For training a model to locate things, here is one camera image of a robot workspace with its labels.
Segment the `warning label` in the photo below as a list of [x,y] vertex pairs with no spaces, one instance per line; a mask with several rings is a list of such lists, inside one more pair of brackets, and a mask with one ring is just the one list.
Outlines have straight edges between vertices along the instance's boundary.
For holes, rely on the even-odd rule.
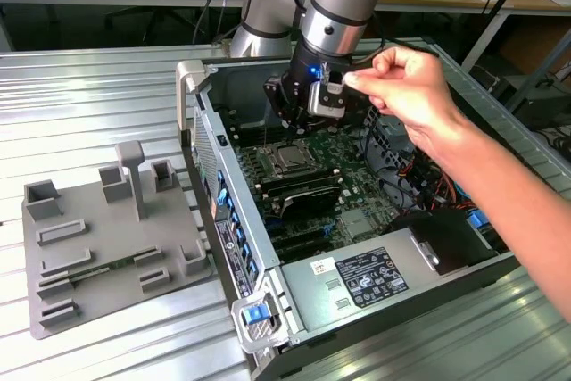
[[335,265],[353,302],[361,308],[409,289],[384,247],[358,254]]

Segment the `electronic components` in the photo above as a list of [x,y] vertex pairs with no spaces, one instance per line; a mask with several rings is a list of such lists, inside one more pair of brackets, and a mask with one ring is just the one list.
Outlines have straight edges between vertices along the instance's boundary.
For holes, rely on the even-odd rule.
[[361,209],[349,210],[341,214],[341,221],[351,238],[372,232],[373,228]]

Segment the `blue latch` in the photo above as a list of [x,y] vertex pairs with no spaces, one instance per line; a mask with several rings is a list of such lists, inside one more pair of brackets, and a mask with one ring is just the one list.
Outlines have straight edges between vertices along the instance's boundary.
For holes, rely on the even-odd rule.
[[218,195],[217,198],[218,205],[224,205],[227,198],[228,198],[228,190],[224,187],[222,188],[220,194]]
[[244,320],[246,325],[253,325],[254,323],[260,323],[261,321],[267,320],[271,317],[269,313],[268,305],[261,303],[254,307],[250,307],[244,310]]
[[242,259],[248,262],[252,258],[252,251],[250,250],[250,246],[248,244],[244,244],[242,248]]
[[490,223],[487,216],[481,210],[472,211],[468,216],[468,222],[470,222],[474,228],[481,228]]
[[236,237],[238,238],[238,245],[242,247],[246,241],[246,235],[242,227],[236,229]]
[[256,266],[256,262],[250,261],[250,263],[248,264],[248,271],[252,276],[252,280],[255,282],[256,278],[258,278],[258,267]]

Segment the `barcode sticker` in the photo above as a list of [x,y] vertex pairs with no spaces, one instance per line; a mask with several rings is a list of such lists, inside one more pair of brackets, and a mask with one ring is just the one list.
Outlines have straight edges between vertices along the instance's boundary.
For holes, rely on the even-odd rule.
[[319,261],[314,261],[310,263],[311,269],[313,269],[313,274],[318,276],[319,274],[323,274],[328,271],[332,271],[335,269],[335,259],[333,258],[325,258]]

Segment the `metal bracket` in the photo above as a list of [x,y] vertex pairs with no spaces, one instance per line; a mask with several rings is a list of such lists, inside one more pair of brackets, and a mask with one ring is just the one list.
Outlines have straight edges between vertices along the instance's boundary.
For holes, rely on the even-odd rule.
[[177,122],[180,133],[186,131],[186,87],[196,94],[206,80],[206,70],[200,60],[186,60],[177,64]]
[[254,354],[255,352],[268,347],[277,347],[289,340],[286,319],[282,317],[281,313],[278,316],[279,326],[277,329],[273,333],[259,339],[252,339],[250,332],[248,331],[248,326],[246,326],[244,319],[242,318],[242,311],[254,305],[268,303],[270,308],[276,308],[277,306],[274,301],[273,294],[270,292],[267,285],[262,285],[262,288],[257,292],[232,303],[230,314],[232,315],[232,320],[234,320],[238,340],[240,341],[242,349],[248,354]]

